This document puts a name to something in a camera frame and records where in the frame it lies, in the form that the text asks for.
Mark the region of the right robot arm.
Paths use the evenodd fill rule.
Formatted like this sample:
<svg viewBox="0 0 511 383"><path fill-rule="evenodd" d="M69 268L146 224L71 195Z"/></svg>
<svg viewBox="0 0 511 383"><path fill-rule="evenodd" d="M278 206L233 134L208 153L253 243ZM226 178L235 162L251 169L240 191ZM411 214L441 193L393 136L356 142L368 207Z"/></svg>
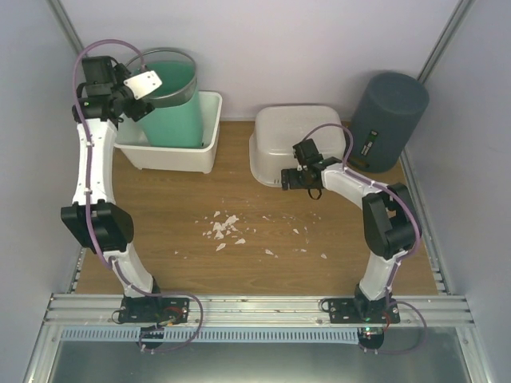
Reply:
<svg viewBox="0 0 511 383"><path fill-rule="evenodd" d="M340 159L324 158L312 139L293 146L299 166L281 171L282 189L335 192L362 211L363 234L370 257L355 290L354 314L371 323L382 313L405 257L421 237L414 205L404 184L381 184L348 168Z"/></svg>

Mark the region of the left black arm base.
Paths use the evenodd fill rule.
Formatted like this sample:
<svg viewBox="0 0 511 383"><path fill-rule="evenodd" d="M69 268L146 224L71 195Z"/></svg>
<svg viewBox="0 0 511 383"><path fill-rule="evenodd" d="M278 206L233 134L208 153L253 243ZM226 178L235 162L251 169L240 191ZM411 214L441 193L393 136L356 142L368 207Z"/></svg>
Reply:
<svg viewBox="0 0 511 383"><path fill-rule="evenodd" d="M188 298L123 297L111 319L116 324L146 323L174 325L188 320Z"/></svg>

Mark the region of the dark grey round bin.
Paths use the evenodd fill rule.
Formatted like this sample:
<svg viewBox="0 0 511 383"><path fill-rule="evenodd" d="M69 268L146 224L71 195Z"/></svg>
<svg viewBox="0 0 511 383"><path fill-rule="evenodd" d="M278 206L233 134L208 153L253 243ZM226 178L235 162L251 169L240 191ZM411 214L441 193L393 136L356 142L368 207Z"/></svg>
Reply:
<svg viewBox="0 0 511 383"><path fill-rule="evenodd" d="M391 170L429 102L425 86L413 77L396 72L373 76L349 126L351 166L370 173Z"/></svg>

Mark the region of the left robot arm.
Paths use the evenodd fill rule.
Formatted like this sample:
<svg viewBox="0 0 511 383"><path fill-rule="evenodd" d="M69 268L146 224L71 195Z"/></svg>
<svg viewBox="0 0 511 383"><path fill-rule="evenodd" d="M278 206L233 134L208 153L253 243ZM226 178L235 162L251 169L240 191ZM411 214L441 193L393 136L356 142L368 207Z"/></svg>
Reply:
<svg viewBox="0 0 511 383"><path fill-rule="evenodd" d="M154 107L145 100L161 86L153 71L131 73L109 56L80 59L85 80L75 86L73 118L79 137L77 186L61 221L90 249L123 286L127 298L140 298L137 313L147 322L164 315L155 278L145 269L133 244L131 215L117 206L113 192L113 154L120 123L139 121Z"/></svg>

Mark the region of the green plastic bin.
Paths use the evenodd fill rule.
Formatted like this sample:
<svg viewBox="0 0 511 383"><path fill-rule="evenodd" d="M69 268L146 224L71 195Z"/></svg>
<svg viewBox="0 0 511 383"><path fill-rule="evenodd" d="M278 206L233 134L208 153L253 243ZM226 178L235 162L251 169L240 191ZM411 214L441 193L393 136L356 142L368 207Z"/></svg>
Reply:
<svg viewBox="0 0 511 383"><path fill-rule="evenodd" d="M138 121L152 146L165 148L199 148L203 141L203 119L198 86L187 103L156 108Z"/></svg>

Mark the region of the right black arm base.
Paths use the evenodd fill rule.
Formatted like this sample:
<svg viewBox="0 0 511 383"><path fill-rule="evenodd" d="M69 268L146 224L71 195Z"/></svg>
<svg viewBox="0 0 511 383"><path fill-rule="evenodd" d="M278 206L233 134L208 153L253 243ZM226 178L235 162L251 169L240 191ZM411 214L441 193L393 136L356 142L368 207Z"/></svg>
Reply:
<svg viewBox="0 0 511 383"><path fill-rule="evenodd" d="M398 311L387 305L385 298L376 301L365 296L353 298L324 298L319 301L321 311L329 315L332 324L398 324Z"/></svg>

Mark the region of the silver wire mesh bin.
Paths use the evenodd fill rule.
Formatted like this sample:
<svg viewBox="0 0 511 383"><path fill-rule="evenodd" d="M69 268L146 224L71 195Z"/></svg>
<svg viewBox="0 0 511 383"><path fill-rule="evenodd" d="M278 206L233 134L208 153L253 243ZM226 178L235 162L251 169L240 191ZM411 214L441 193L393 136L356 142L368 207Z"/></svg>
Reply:
<svg viewBox="0 0 511 383"><path fill-rule="evenodd" d="M145 68L153 71L161 85L135 102L142 109L181 106L192 99L197 88L196 62L184 51L155 48L143 52Z"/></svg>

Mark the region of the translucent white wash basin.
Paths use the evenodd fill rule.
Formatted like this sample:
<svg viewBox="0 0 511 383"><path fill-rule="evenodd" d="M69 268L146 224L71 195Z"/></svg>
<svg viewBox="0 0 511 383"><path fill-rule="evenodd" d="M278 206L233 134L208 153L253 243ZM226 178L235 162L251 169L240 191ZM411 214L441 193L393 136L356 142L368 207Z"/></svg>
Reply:
<svg viewBox="0 0 511 383"><path fill-rule="evenodd" d="M311 138L326 158L341 158L346 148L338 113L326 105L283 105L261 109L249 139L249 164L254 178L268 187L281 186L283 169L297 168L293 146Z"/></svg>

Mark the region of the white rectangular tub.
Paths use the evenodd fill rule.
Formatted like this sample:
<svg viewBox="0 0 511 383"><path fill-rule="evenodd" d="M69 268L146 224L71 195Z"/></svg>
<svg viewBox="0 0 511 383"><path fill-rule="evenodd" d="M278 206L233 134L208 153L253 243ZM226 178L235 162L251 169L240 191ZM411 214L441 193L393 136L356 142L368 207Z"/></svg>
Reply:
<svg viewBox="0 0 511 383"><path fill-rule="evenodd" d="M119 125L115 147L120 149L137 169L208 174L212 171L216 158L223 98L217 92L200 91L199 101L204 127L204 145L201 148L153 147L142 129L132 120Z"/></svg>

